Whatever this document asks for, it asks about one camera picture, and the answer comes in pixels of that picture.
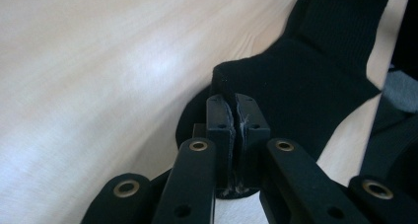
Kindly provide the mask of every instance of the round hole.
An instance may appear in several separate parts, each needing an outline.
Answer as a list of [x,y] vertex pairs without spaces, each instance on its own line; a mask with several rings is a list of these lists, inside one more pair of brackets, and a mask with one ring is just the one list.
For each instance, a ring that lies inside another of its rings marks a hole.
[[339,209],[338,207],[329,207],[326,212],[328,213],[328,215],[330,215],[331,217],[335,218],[335,219],[343,219],[344,218],[344,212],[342,212],[341,209]]
[[375,181],[371,181],[371,180],[363,181],[363,189],[369,194],[373,195],[374,197],[377,197],[380,199],[392,199],[393,198],[393,192],[389,188]]
[[290,144],[288,142],[283,142],[283,141],[277,142],[276,147],[278,149],[282,150],[282,151],[285,151],[285,152],[290,152],[290,151],[293,151],[295,149],[295,147],[292,144]]
[[249,128],[252,128],[252,129],[258,129],[258,128],[260,128],[260,125],[259,125],[259,124],[254,123],[254,124],[250,125],[250,126],[249,126]]
[[133,190],[134,188],[135,188],[135,186],[133,184],[131,184],[131,183],[129,183],[129,184],[123,184],[119,188],[119,191],[121,191],[121,192],[128,192],[128,191]]
[[190,213],[191,208],[186,204],[180,205],[174,209],[174,215],[179,218],[186,217],[190,215]]
[[117,197],[128,197],[132,196],[139,190],[139,183],[134,180],[127,180],[120,182],[113,189],[113,194]]
[[200,152],[208,148],[208,144],[202,141],[195,141],[189,145],[189,148],[193,151]]

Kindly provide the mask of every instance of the wooden table surface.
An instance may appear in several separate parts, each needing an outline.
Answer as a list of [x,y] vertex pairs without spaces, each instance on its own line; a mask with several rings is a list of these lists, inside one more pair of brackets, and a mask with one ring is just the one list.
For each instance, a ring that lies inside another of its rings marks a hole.
[[[0,223],[78,223],[109,179],[167,170],[178,118],[212,68],[265,49],[295,1],[0,0]],[[368,64],[379,87],[406,1],[389,0],[381,20]],[[378,101],[318,161],[342,184]]]

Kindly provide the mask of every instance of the black sock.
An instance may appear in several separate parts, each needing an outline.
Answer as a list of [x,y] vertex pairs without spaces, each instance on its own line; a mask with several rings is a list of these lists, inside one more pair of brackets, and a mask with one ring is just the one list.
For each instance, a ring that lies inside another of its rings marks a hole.
[[235,93],[255,98],[272,137],[295,140],[317,159],[336,126],[379,92],[366,63],[386,2],[312,0],[299,30],[274,52],[217,66],[212,94],[232,109]]

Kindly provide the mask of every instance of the metal grommet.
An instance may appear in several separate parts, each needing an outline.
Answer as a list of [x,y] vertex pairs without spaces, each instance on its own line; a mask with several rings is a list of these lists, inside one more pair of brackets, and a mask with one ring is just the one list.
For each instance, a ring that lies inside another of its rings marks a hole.
[[295,149],[295,147],[291,143],[285,141],[277,141],[276,148],[285,152],[291,152]]
[[194,141],[188,146],[191,150],[200,152],[208,148],[208,144],[203,141]]
[[373,195],[374,197],[377,197],[380,199],[392,199],[393,198],[393,192],[389,188],[375,181],[364,180],[363,189],[369,194]]
[[126,180],[117,184],[113,189],[113,194],[117,197],[132,196],[139,190],[139,183],[134,180]]

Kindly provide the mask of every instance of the black cloth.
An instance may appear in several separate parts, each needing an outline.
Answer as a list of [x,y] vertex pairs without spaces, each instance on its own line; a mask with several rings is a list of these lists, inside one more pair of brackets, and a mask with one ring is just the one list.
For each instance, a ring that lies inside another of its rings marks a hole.
[[[271,137],[295,140],[317,159],[336,126],[379,92],[366,64],[386,2],[298,1],[285,34],[266,51],[214,68],[209,95],[223,95],[233,111],[236,93],[254,98]],[[191,136],[193,119],[203,117],[196,115],[204,112],[197,109],[204,106],[201,96],[183,112],[177,144]]]

